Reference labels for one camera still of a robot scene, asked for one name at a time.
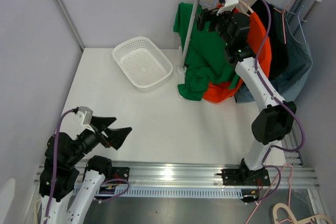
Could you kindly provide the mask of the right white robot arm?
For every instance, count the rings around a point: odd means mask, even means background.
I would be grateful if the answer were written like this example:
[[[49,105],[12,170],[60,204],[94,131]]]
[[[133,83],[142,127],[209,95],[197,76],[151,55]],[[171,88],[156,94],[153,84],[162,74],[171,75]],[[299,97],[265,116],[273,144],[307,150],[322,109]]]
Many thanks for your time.
[[[254,141],[239,167],[240,181],[249,185],[267,174],[265,160],[270,150],[291,131],[296,105],[276,91],[262,69],[270,68],[271,51],[266,30],[256,14],[219,13],[218,8],[206,8],[196,21],[198,31],[216,32],[223,40],[225,60],[257,104],[259,114],[251,125]]]

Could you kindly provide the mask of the orange t shirt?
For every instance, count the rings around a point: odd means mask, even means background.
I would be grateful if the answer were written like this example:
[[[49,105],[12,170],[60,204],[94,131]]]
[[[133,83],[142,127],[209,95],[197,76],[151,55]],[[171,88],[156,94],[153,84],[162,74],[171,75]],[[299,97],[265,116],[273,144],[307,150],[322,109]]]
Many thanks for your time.
[[[266,30],[255,11],[250,14],[249,21],[250,32],[248,34],[247,42],[251,46],[253,52],[257,53],[266,35]],[[271,58],[271,46],[269,38],[267,38],[258,57],[258,62],[267,77],[269,77],[270,73]],[[220,84],[213,84],[210,81],[208,89],[203,94],[203,99],[214,103],[222,102],[225,99],[234,96],[241,89],[243,83],[243,80],[238,75],[235,75],[232,80],[222,81]]]

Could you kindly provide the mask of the green t shirt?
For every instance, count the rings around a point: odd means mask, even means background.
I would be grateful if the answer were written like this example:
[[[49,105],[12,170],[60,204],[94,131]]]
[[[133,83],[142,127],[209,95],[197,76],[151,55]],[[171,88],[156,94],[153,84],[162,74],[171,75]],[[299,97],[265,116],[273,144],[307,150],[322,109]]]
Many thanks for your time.
[[[216,31],[208,31],[210,24],[206,22],[199,31],[194,23],[185,58],[185,81],[177,88],[187,100],[220,103],[232,97],[242,81],[225,59],[226,44]]]

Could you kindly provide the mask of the beige wooden hanger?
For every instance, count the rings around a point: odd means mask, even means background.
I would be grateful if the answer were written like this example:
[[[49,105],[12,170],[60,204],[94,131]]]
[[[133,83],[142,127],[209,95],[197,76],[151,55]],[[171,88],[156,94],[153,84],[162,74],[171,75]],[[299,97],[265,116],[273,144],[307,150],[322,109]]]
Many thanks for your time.
[[[248,2],[244,2],[243,0],[238,1],[240,11],[249,17],[254,12],[250,5],[253,4],[255,0],[248,0]]]

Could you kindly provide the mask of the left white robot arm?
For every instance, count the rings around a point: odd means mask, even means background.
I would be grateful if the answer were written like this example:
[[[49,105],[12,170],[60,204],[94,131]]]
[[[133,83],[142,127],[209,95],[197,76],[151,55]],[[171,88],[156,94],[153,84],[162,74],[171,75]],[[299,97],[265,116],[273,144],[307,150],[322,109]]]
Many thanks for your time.
[[[92,117],[88,128],[75,139],[61,132],[57,125],[47,142],[44,169],[39,177],[41,223],[83,223],[91,203],[103,184],[128,185],[128,179],[119,175],[112,160],[95,155],[86,164],[82,185],[73,202],[70,201],[80,174],[76,165],[96,146],[118,150],[131,127],[111,129],[115,117]]]

